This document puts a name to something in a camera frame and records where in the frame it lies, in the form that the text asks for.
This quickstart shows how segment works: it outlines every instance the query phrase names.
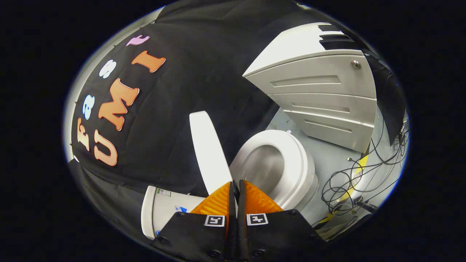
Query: orange gripper pad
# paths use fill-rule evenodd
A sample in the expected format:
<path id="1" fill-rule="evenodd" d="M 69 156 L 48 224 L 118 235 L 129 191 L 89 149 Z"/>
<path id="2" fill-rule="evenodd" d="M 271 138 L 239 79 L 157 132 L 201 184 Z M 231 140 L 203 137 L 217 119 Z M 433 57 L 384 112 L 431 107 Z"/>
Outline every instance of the orange gripper pad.
<path id="1" fill-rule="evenodd" d="M 283 211 L 267 194 L 255 185 L 244 181 L 246 188 L 245 214 L 273 213 Z"/>

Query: toilet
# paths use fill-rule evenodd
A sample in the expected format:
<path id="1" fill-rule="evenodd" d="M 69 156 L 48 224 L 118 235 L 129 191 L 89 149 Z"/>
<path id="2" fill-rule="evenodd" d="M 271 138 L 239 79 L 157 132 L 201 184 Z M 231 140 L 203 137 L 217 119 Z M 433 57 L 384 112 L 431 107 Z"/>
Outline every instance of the toilet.
<path id="1" fill-rule="evenodd" d="M 291 134 L 266 130 L 252 136 L 227 166 L 217 133 L 205 111 L 190 114 L 199 169 L 211 194 L 234 180 L 247 180 L 283 210 L 302 208 L 314 195 L 318 179 L 310 153 Z"/>
<path id="2" fill-rule="evenodd" d="M 251 137 L 229 169 L 234 181 L 251 182 L 283 210 L 302 210 L 318 185 L 312 156 L 293 135 L 280 130 Z"/>
<path id="3" fill-rule="evenodd" d="M 314 161 L 293 135 L 280 130 L 257 133 L 244 143 L 228 167 L 209 115 L 200 111 L 191 113 L 189 119 L 194 151 L 209 195 L 240 179 L 258 187 L 283 210 L 301 211 L 314 195 L 318 185 Z M 204 199 L 148 186 L 141 208 L 144 235 L 155 239 L 175 212 L 189 213 Z"/>

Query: sticker label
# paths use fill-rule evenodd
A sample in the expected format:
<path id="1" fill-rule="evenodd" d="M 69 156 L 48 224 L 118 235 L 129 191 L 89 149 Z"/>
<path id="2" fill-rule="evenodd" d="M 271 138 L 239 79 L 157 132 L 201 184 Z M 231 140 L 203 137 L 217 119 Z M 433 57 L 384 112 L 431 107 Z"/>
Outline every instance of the sticker label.
<path id="1" fill-rule="evenodd" d="M 247 214 L 247 225 L 258 226 L 268 224 L 267 216 L 265 213 L 262 214 Z"/>
<path id="2" fill-rule="evenodd" d="M 176 210 L 176 211 L 181 211 L 181 212 L 183 212 L 183 213 L 186 213 L 186 211 L 188 211 L 188 209 L 186 209 L 186 208 L 184 208 L 184 207 L 177 207 L 177 206 L 175 206 L 175 210 Z"/>
<path id="3" fill-rule="evenodd" d="M 206 222 L 204 223 L 206 227 L 224 227 L 225 226 L 225 216 L 224 215 L 207 215 Z"/>
<path id="4" fill-rule="evenodd" d="M 160 188 L 157 188 L 157 194 L 161 194 L 167 197 L 171 197 L 171 191 L 163 190 Z"/>

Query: black cloth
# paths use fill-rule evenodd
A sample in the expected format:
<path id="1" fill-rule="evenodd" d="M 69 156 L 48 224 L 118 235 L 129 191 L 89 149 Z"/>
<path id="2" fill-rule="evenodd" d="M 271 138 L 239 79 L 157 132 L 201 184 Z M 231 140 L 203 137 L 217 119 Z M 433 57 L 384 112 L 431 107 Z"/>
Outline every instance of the black cloth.
<path id="1" fill-rule="evenodd" d="M 226 161 L 263 131 L 279 106 L 242 77 L 261 51 L 282 31 L 322 21 L 283 0 L 184 0 L 165 6 L 148 24 L 116 45 L 96 66 L 77 100 L 72 123 L 73 154 L 69 166 L 90 202 L 114 226 L 140 243 L 140 208 L 148 185 L 178 193 L 207 196 L 197 164 L 189 114 L 205 110 L 212 119 Z M 140 45 L 126 43 L 150 36 Z M 165 57 L 154 73 L 131 61 L 141 52 Z M 108 78 L 99 76 L 108 60 L 117 65 Z M 140 92 L 126 106 L 121 131 L 97 113 L 111 102 L 115 79 Z M 95 97 L 88 120 L 82 113 L 85 97 Z M 89 134 L 87 151 L 77 141 L 77 119 Z M 109 140 L 118 162 L 109 166 L 94 157 L 94 130 Z"/>

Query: toilet seat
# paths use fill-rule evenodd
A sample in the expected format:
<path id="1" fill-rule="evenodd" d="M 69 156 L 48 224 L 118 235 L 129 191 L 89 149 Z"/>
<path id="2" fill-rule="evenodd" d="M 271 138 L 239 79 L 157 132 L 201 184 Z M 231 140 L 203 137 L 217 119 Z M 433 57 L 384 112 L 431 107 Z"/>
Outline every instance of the toilet seat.
<path id="1" fill-rule="evenodd" d="M 314 184 L 315 175 L 312 158 L 312 172 L 309 172 L 309 157 L 301 143 L 291 134 L 280 130 L 266 130 L 252 136 L 238 151 L 230 165 L 230 173 L 233 176 L 240 173 L 251 152 L 262 145 L 275 147 L 281 153 L 284 163 L 283 174 L 268 195 L 281 208 L 292 209 L 308 193 L 311 184 Z"/>

